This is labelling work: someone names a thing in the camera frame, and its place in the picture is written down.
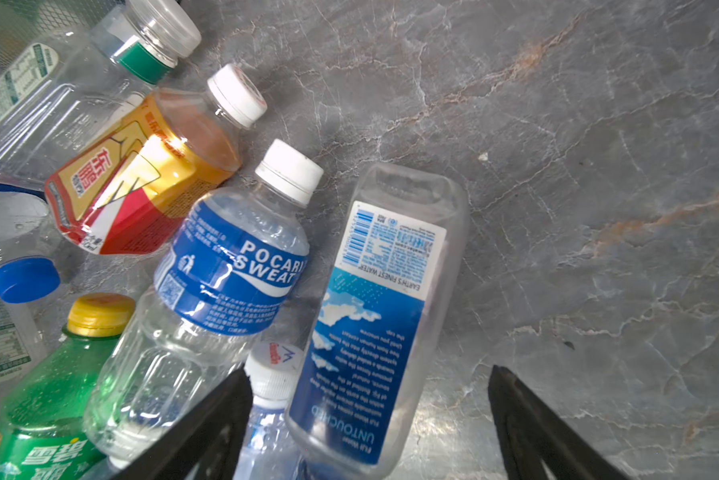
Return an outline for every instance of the blue barcode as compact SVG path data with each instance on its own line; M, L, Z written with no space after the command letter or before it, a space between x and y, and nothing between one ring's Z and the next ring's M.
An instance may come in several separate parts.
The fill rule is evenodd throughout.
M362 254L367 244L367 235L370 233L370 225L373 224L373 214L365 210L357 210L354 217L354 228L346 243L346 252L343 261L354 266L359 266Z

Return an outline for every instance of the yellow bottle cap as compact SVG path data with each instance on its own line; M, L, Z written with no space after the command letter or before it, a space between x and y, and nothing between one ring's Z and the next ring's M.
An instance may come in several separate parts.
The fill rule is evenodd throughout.
M80 336L116 336L135 311L135 300L119 293L87 293L69 312L68 331Z

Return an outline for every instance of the white bottle cap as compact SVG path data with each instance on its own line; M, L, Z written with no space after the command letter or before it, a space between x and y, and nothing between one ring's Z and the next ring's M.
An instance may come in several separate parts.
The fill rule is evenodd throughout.
M221 68L207 79L207 87L221 108L245 128L250 128L266 113L263 96L236 65Z
M156 40L181 58L202 41L199 29L175 0L127 0L127 6Z
M296 391L303 351L277 342L258 342L245 361L253 401L263 408L285 408Z
M302 206L308 205L323 173L325 170L280 139L274 140L256 168L258 178Z

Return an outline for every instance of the ribbed plastic cap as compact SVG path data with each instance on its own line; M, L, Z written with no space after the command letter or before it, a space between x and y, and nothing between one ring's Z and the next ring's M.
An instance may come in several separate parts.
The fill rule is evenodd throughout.
M221 68L207 79L207 87L221 108L245 128L250 128L268 108L256 86L236 65Z
M119 293L87 293L69 311L67 329L81 336L116 336L135 311L135 300Z
M324 173L306 155L279 139L274 140L256 168L258 178L302 206L308 205Z
M127 0L149 32L179 57L191 55L202 41L199 29L175 0Z
M53 261L43 256L26 256L0 266L0 298L6 303L33 302L60 285Z
M256 403L266 408L285 408L296 390L303 351L278 342L259 342L245 361Z

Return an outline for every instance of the blue label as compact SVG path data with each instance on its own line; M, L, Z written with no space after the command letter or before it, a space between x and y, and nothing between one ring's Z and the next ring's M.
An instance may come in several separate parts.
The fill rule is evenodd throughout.
M265 244L197 202L154 275L162 302L225 335L265 330L306 267L306 256Z
M289 415L377 464L445 230L354 202Z

